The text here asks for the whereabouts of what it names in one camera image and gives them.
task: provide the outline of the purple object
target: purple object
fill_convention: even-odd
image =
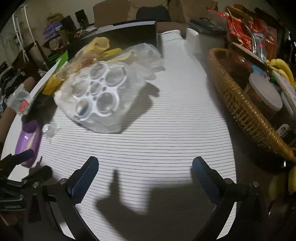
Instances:
[[[29,160],[23,162],[23,166],[30,167],[33,165],[38,154],[41,137],[42,131],[36,120],[30,121],[28,123],[23,123],[22,131],[20,133],[20,137],[15,148],[15,154],[19,154],[27,149],[32,149],[34,151],[34,156]]]

